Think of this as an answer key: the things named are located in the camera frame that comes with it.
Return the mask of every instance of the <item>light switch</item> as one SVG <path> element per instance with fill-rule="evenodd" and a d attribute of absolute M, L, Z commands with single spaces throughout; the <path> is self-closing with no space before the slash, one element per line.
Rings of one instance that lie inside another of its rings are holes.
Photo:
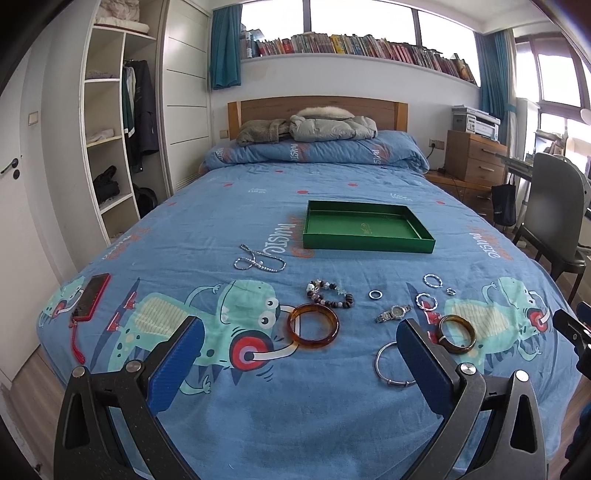
<path fill-rule="evenodd" d="M 39 121 L 39 112 L 29 113 L 29 126 L 35 125 Z"/>

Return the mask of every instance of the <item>wall outlet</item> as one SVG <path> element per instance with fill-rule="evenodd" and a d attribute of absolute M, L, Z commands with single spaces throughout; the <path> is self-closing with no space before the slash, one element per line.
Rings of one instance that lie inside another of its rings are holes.
<path fill-rule="evenodd" d="M 429 148 L 431 148 L 432 145 L 435 145 L 435 148 L 437 150 L 445 150 L 445 142 L 443 140 L 429 139 Z"/>

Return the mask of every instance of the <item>wooden floor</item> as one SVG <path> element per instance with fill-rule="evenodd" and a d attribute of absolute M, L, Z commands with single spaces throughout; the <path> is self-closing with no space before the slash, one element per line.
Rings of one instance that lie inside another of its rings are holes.
<path fill-rule="evenodd" d="M 535 250 L 526 248 L 524 251 L 529 257 L 535 257 Z M 550 268 L 544 259 L 541 264 L 547 270 Z M 573 281 L 573 275 L 562 275 L 559 278 L 557 284 L 565 297 L 569 296 Z M 583 300 L 591 304 L 591 299 L 583 299 L 577 295 L 573 305 Z M 50 480 L 53 478 L 53 443 L 63 395 L 61 384 L 53 375 L 43 353 L 37 349 L 14 379 L 8 396 L 13 421 L 42 463 L 42 473 Z M 579 415 L 589 402 L 591 381 L 583 378 L 570 400 L 562 425 L 560 450 L 550 462 L 549 480 L 558 480 L 560 471 L 566 464 L 564 452 L 579 424 Z"/>

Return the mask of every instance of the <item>amber bangle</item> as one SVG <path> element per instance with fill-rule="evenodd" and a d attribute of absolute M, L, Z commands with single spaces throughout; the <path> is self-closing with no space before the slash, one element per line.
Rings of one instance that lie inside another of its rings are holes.
<path fill-rule="evenodd" d="M 330 324 L 332 325 L 332 331 L 325 336 L 324 338 L 321 338 L 320 340 L 310 340 L 307 338 L 302 338 L 301 336 L 299 336 L 295 330 L 294 330 L 294 321 L 296 318 L 298 318 L 302 313 L 308 313 L 308 312 L 318 312 L 321 313 L 322 315 L 324 315 L 330 322 Z M 293 309 L 293 311 L 290 313 L 289 317 L 287 318 L 287 325 L 291 334 L 291 337 L 294 339 L 295 342 L 299 343 L 301 346 L 308 346 L 310 348 L 319 348 L 321 346 L 326 346 L 328 345 L 330 342 L 332 342 L 337 334 L 339 333 L 339 319 L 336 316 L 336 314 L 328 307 L 325 307 L 324 305 L 320 305 L 319 303 L 304 303 L 303 305 L 300 305 L 299 307 L 296 307 L 295 309 Z"/>
<path fill-rule="evenodd" d="M 447 337 L 443 334 L 443 324 L 445 322 L 455 322 L 462 325 L 467 331 L 468 335 L 470 335 L 470 345 L 468 346 L 459 346 L 454 345 L 451 343 Z M 445 315 L 439 322 L 439 326 L 437 327 L 437 343 L 441 345 L 445 350 L 450 353 L 466 353 L 469 352 L 474 348 L 476 345 L 476 331 L 470 322 L 468 322 L 465 318 L 460 317 L 459 315 Z"/>

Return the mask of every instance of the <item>door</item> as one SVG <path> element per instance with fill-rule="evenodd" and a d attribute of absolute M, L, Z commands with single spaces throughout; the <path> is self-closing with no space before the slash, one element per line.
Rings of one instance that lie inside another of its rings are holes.
<path fill-rule="evenodd" d="M 28 54 L 0 96 L 0 169 L 22 173 L 19 118 Z M 39 345 L 37 316 L 59 286 L 33 224 L 23 176 L 0 176 L 0 380 L 12 381 Z"/>

